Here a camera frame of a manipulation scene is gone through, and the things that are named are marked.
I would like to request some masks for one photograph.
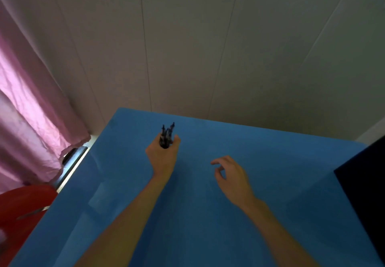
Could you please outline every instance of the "blue table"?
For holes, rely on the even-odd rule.
[[[220,191],[210,161],[229,154],[255,194],[322,266],[382,266],[333,170],[363,144],[119,109],[12,266],[72,266],[147,184],[144,152],[175,122],[182,139],[130,266],[275,266],[259,232]]]

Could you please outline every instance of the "red object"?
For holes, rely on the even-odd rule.
[[[31,185],[16,188],[0,195],[0,229],[7,240],[0,250],[0,267],[10,264],[30,233],[57,196],[49,185]]]

